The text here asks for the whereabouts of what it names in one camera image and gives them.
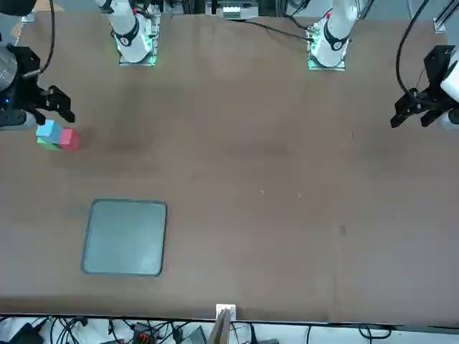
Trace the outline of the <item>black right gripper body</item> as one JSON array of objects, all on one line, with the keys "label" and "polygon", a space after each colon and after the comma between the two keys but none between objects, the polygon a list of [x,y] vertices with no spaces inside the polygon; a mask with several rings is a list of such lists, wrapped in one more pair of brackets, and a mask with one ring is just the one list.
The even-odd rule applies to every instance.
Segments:
[{"label": "black right gripper body", "polygon": [[40,58],[29,47],[8,44],[6,48],[13,54],[17,64],[16,75],[9,91],[13,106],[22,110],[46,110],[47,99],[43,94],[44,89],[38,85],[38,76],[23,77],[28,72],[39,70]]}]

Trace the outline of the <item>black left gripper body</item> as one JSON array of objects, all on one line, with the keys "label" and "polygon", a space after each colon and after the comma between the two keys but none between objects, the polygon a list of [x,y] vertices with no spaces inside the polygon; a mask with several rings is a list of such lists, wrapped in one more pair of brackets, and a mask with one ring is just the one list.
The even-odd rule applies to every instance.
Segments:
[{"label": "black left gripper body", "polygon": [[431,89],[440,87],[453,53],[453,45],[436,45],[424,58],[425,71]]}]

